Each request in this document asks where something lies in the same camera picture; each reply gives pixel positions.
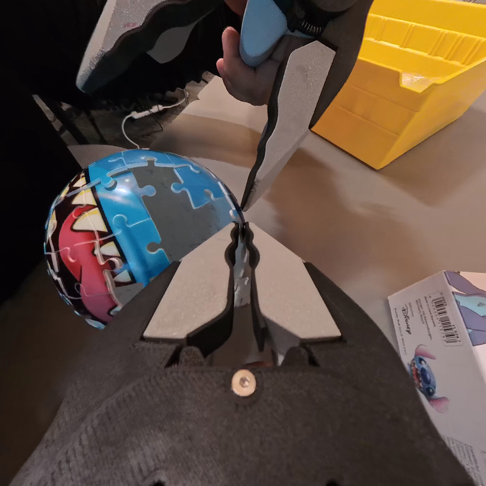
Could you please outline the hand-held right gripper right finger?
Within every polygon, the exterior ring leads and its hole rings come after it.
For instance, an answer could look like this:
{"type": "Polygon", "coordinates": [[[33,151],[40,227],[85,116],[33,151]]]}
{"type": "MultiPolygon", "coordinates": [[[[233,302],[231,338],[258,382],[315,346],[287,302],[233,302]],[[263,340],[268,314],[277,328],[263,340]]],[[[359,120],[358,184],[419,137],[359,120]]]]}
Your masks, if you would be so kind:
{"type": "Polygon", "coordinates": [[[284,357],[294,347],[341,339],[306,263],[254,223],[246,223],[246,362],[284,357]]]}

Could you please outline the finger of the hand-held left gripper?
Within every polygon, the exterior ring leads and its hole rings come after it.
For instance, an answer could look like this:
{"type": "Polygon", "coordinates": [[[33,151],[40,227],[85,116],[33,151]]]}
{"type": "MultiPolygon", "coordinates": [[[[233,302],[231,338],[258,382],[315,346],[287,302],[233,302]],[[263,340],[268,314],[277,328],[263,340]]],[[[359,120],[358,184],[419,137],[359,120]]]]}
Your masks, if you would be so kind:
{"type": "Polygon", "coordinates": [[[335,51],[318,40],[294,50],[280,66],[267,106],[267,123],[240,207],[249,210],[274,183],[307,136],[335,51]]]}
{"type": "Polygon", "coordinates": [[[191,31],[223,1],[107,1],[91,35],[76,85],[94,94],[141,54],[165,64],[183,52],[191,31]]]}

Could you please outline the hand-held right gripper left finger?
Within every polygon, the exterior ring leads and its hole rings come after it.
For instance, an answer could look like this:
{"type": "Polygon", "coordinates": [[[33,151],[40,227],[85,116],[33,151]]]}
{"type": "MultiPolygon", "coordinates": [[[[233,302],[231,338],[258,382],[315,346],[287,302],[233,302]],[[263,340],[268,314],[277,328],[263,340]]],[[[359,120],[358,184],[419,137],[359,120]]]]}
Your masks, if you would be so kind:
{"type": "Polygon", "coordinates": [[[228,224],[180,260],[142,337],[209,356],[231,336],[239,225],[228,224]]]}

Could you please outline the white puzzle piece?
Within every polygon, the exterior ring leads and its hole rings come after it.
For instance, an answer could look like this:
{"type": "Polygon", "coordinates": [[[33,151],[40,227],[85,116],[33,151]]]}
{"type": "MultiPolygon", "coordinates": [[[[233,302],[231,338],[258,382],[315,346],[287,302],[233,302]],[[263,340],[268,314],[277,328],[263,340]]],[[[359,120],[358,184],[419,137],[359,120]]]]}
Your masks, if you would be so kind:
{"type": "Polygon", "coordinates": [[[234,263],[234,307],[243,307],[250,303],[251,269],[249,252],[246,246],[246,226],[239,228],[238,245],[234,263]]]}

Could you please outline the blue puzzle ball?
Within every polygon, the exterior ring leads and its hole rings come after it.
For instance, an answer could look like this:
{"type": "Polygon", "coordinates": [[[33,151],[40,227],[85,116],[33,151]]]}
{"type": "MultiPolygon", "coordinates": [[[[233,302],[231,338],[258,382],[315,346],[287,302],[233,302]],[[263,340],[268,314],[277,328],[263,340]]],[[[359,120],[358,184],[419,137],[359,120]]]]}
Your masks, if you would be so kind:
{"type": "Polygon", "coordinates": [[[74,313],[102,330],[171,263],[244,221],[227,185],[199,162],[121,151],[91,163],[53,202],[47,271],[74,313]]]}

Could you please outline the printed cardboard puzzle box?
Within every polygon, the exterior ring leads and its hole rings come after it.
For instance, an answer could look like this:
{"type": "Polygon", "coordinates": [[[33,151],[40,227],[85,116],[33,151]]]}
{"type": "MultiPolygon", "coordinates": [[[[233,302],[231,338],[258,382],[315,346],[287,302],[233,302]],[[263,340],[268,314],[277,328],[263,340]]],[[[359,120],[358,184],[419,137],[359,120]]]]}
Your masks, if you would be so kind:
{"type": "Polygon", "coordinates": [[[431,421],[474,483],[485,485],[485,273],[441,271],[388,304],[431,421]]]}

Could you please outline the person's left hand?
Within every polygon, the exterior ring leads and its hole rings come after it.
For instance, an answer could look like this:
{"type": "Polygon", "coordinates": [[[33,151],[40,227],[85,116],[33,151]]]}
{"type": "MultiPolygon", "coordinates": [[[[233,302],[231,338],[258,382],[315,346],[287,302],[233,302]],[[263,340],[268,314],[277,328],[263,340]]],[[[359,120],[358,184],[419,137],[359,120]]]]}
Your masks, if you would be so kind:
{"type": "Polygon", "coordinates": [[[235,99],[253,106],[267,105],[279,66],[294,50],[305,44],[304,39],[283,36],[270,56],[257,67],[244,63],[239,51],[240,34],[227,27],[222,33],[222,58],[216,68],[228,93],[235,99]]]}

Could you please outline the yellow plastic bin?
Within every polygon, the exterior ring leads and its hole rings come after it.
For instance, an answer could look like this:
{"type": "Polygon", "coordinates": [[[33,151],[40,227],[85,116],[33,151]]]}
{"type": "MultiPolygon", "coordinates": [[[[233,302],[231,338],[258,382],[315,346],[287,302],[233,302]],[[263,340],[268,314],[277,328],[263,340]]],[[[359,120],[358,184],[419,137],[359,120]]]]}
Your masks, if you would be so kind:
{"type": "Polygon", "coordinates": [[[485,92],[485,4],[374,1],[347,82],[312,131],[374,169],[485,92]]]}

